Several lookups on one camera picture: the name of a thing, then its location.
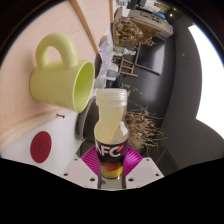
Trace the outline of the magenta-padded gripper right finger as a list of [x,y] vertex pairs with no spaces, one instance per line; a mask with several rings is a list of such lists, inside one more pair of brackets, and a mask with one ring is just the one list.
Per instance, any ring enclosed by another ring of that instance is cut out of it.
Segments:
[[123,187],[140,188],[163,178],[164,175],[150,157],[143,158],[136,150],[128,147],[123,162]]

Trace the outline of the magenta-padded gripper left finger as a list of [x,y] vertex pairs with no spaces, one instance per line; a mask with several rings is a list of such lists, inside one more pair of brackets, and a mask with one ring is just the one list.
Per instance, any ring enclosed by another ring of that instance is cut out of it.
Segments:
[[73,158],[61,177],[84,188],[99,189],[101,172],[96,147],[91,147],[81,157]]

